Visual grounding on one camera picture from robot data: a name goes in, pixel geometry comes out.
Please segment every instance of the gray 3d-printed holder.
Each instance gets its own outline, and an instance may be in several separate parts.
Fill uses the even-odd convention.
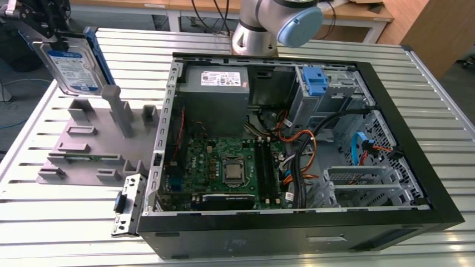
[[[39,184],[122,186],[127,175],[147,175],[158,111],[153,105],[130,110],[117,97],[119,89],[111,91],[110,109],[73,100],[71,119],[38,172]]]

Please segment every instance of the metal bracket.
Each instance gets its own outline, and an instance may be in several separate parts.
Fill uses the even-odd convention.
[[[111,237],[138,236],[135,232],[146,178],[141,174],[126,176],[123,188],[115,198]]]

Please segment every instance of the hard drive label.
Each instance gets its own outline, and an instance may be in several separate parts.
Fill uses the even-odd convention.
[[[90,92],[98,90],[90,74],[90,64],[79,53],[47,51],[47,55],[67,86],[78,91]]]

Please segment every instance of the ram slot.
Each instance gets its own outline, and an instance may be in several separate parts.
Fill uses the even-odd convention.
[[[269,150],[269,142],[262,142],[262,156],[264,156],[264,169],[265,169],[265,185],[266,197],[274,201],[277,199],[276,179],[273,173],[273,157]]]
[[[265,199],[268,199],[268,197],[266,197],[266,185],[265,185],[262,147],[261,147],[261,142],[258,141],[256,141],[253,146],[253,159],[254,159],[254,170],[257,173],[258,200],[264,202]]]

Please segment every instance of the blue cable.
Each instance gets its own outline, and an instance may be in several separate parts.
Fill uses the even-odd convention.
[[[19,121],[18,123],[11,124],[11,125],[0,126],[0,129],[11,128],[11,127],[14,127],[14,126],[17,126],[17,125],[19,125],[19,124],[25,123],[25,122],[26,122],[26,120],[27,120],[27,119],[25,119],[25,120]]]
[[[357,139],[361,139],[361,141],[368,141],[369,144],[373,144],[373,140],[369,140],[368,137],[365,137],[362,132],[356,132],[353,135],[353,138],[350,140],[350,160],[353,162],[353,165],[357,166],[358,164],[358,159],[357,159]]]

